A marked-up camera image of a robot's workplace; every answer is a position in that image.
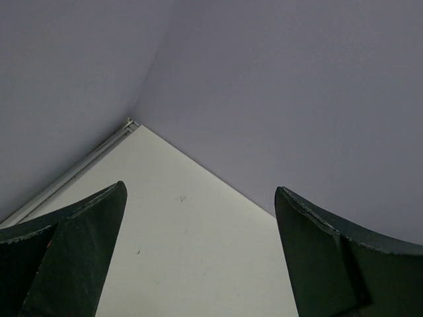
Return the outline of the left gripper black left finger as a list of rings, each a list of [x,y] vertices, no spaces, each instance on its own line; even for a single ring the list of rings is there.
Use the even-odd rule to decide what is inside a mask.
[[[127,196],[119,181],[1,229],[1,315],[95,316]]]

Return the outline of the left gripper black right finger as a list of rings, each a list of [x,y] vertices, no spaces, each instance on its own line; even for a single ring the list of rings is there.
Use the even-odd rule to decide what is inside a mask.
[[[422,246],[279,187],[276,220],[299,316],[421,316]]]

